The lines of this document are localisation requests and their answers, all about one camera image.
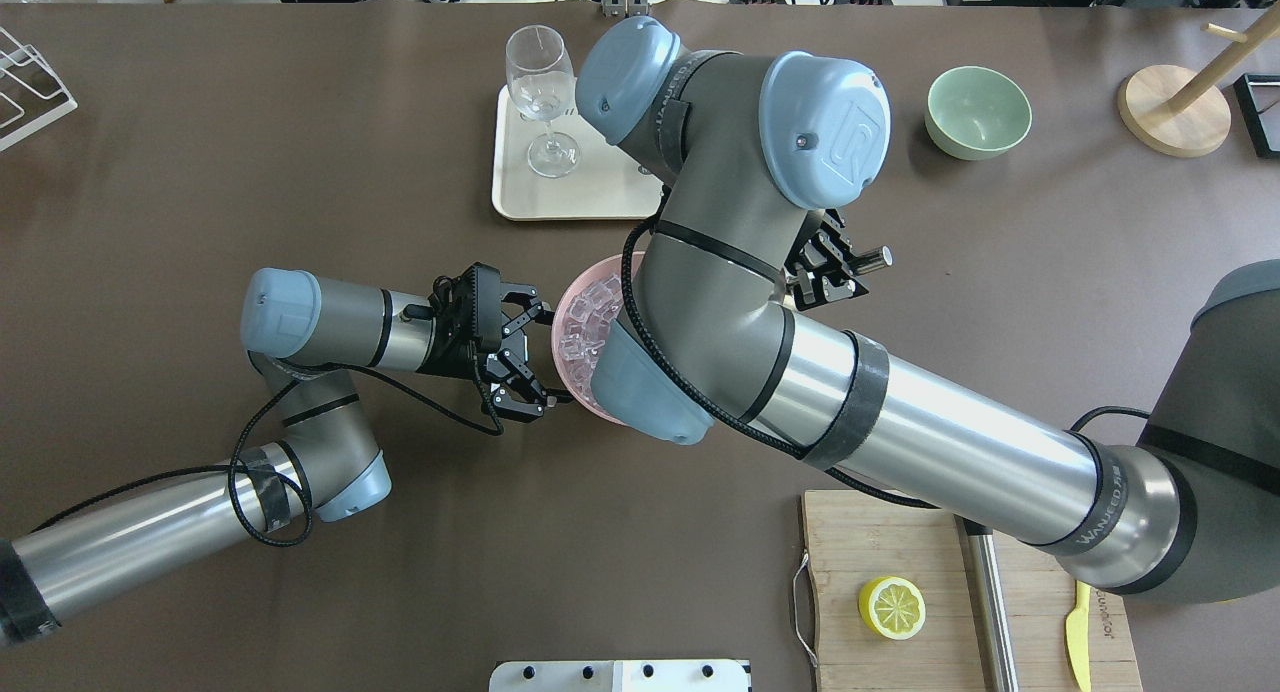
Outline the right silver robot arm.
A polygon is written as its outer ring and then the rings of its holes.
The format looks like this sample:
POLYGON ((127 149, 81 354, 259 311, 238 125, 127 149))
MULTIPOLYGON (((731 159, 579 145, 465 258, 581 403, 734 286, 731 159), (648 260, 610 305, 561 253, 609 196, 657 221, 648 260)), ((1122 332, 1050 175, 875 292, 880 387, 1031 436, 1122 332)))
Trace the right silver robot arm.
POLYGON ((1053 429, 785 304, 785 263, 881 171, 890 101, 855 60, 686 49, 652 17, 590 50, 579 114, 664 185, 591 379, 672 443, 716 420, 1056 556, 1114 595, 1277 586, 1277 262, 1221 278, 1135 446, 1053 429))

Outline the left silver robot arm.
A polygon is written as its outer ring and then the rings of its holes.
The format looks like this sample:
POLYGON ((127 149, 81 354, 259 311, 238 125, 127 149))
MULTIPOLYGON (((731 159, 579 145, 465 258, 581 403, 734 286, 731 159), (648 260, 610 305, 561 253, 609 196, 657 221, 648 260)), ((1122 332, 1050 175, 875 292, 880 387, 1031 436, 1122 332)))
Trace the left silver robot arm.
POLYGON ((306 271, 252 274, 239 345, 266 397, 230 440, 214 436, 214 397, 200 379, 97 385, 76 391, 70 368, 35 374, 3 356, 3 460, 38 443, 69 443, 46 481, 104 469, 95 452, 155 443, 175 469, 58 510, 3 537, 3 645, 44 640, 72 618, 242 541, 274 549, 305 541, 317 522, 379 504, 390 475, 356 379, 375 379, 439 411, 396 374, 460 379, 479 391, 480 420, 498 436, 532 422, 556 391, 531 372, 526 329, 550 324, 536 287, 472 263, 426 294, 356 285, 306 271))

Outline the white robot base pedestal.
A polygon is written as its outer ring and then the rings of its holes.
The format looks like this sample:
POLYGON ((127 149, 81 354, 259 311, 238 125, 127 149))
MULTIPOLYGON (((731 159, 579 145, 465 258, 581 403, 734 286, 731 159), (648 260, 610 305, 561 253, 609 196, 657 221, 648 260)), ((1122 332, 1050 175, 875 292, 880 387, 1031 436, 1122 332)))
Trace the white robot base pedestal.
POLYGON ((753 691, 750 663, 635 659, 500 663, 489 691, 753 691))

